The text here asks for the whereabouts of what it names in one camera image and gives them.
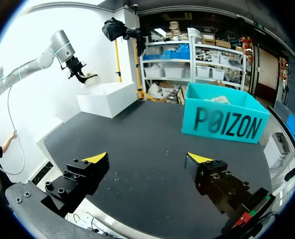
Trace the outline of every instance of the robotic arm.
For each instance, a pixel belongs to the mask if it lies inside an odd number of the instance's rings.
[[[3,68],[0,68],[0,95],[5,92],[9,87],[13,86],[18,81],[30,76],[31,74],[50,67],[57,57],[60,65],[66,64],[70,70],[69,79],[76,76],[81,83],[85,83],[87,79],[96,76],[91,75],[85,77],[81,69],[85,66],[74,57],[75,51],[63,30],[59,30],[51,37],[51,44],[45,51],[37,58],[29,61],[18,68],[14,69],[7,76],[3,76]]]

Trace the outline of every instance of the black tabletop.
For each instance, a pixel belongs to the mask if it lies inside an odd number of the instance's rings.
[[[108,152],[110,170],[87,198],[121,223],[161,238],[213,238],[228,217],[197,192],[184,170],[186,153],[227,162],[251,193],[271,192],[268,164],[259,144],[183,134],[183,112],[137,101],[113,119],[79,113],[44,142],[61,170],[75,157]]]

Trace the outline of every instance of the yellow metal post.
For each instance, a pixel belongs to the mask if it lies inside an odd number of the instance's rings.
[[[140,79],[140,71],[139,71],[139,62],[138,62],[138,54],[137,54],[137,48],[136,48],[136,40],[133,38],[133,50],[134,50],[134,58],[136,60],[136,67],[137,67],[137,79],[138,79],[138,88],[142,89],[141,85],[141,79]],[[143,98],[143,92],[139,91],[139,98]]]
[[[120,71],[120,62],[119,62],[119,52],[118,52],[118,43],[117,40],[115,39],[115,48],[116,48],[116,56],[117,56],[117,64],[118,64],[118,74],[119,74],[119,82],[122,82],[122,77],[121,77],[121,71]]]

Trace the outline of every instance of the yellow triangle marker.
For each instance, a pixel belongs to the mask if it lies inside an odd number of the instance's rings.
[[[190,152],[188,152],[187,154],[189,156],[191,156],[197,163],[204,163],[206,161],[213,161],[213,159],[198,156],[198,155],[190,153]]]
[[[106,154],[107,154],[107,153],[104,152],[104,153],[98,154],[98,155],[93,156],[93,157],[90,157],[90,158],[82,159],[81,161],[87,160],[87,161],[90,162],[90,163],[97,163],[97,162],[99,162],[100,159],[102,159]]]

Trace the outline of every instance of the ceiling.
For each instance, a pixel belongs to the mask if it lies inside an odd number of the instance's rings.
[[[166,6],[192,5],[217,8],[236,13],[261,24],[278,36],[295,52],[294,45],[280,23],[276,20],[274,14],[259,0],[105,0],[99,6],[116,10],[124,4],[133,5],[135,3],[139,5],[138,11]]]

